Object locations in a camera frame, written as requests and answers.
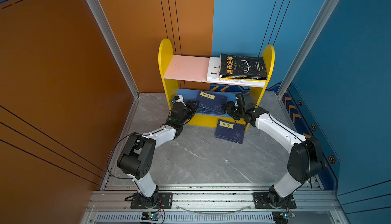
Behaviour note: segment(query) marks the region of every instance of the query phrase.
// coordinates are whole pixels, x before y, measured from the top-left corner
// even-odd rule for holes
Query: black book
[[[237,80],[267,80],[267,70],[262,57],[220,55],[220,78]]]

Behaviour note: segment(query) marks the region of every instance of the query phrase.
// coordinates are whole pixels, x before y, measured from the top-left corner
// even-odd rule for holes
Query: yellow shelf side panel
[[[159,47],[159,70],[161,81],[163,82],[164,92],[166,93],[167,103],[169,104],[169,109],[171,109],[171,101],[174,99],[174,96],[177,95],[179,89],[178,80],[164,78],[164,74],[169,67],[173,55],[174,53],[170,40],[167,38],[163,39]]]

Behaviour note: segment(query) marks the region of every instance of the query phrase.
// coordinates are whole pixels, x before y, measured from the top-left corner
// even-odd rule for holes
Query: chevron pattern
[[[310,138],[313,136],[312,131],[310,128],[308,128],[303,115],[301,114],[300,110],[298,109],[299,106],[296,104],[296,102],[292,99],[292,96],[290,95],[289,91],[286,91],[284,96],[281,98],[282,102],[285,105],[286,110],[288,111],[289,116],[291,117],[291,120],[296,128],[296,131],[307,138]]]
[[[248,92],[249,86],[225,85],[225,84],[210,84],[210,91],[213,92]]]

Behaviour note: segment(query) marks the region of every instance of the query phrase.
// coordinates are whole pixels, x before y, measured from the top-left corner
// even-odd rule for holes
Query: book title label
[[[220,121],[220,126],[233,129],[233,124]]]
[[[207,93],[201,92],[200,95],[203,97],[209,98],[209,99],[215,99],[215,96],[212,94],[207,94]]]

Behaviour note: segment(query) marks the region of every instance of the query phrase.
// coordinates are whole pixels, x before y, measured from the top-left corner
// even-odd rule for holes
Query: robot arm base
[[[274,185],[272,185],[269,188],[269,195],[267,197],[269,199],[269,204],[271,207],[281,208],[281,207],[288,206],[290,201],[292,201],[293,199],[293,194],[291,193],[286,197],[281,197],[275,190]]]
[[[132,209],[133,209],[133,206],[134,206],[134,209],[140,209],[140,207],[142,207],[143,209],[144,209],[144,207],[146,207],[148,209],[153,209],[156,207],[156,205],[158,203],[159,188],[158,188],[158,186],[156,186],[156,190],[153,192],[152,196],[149,198],[143,196],[139,192],[136,192],[132,196],[133,196],[133,198],[131,200],[132,201],[132,206],[131,206]]]

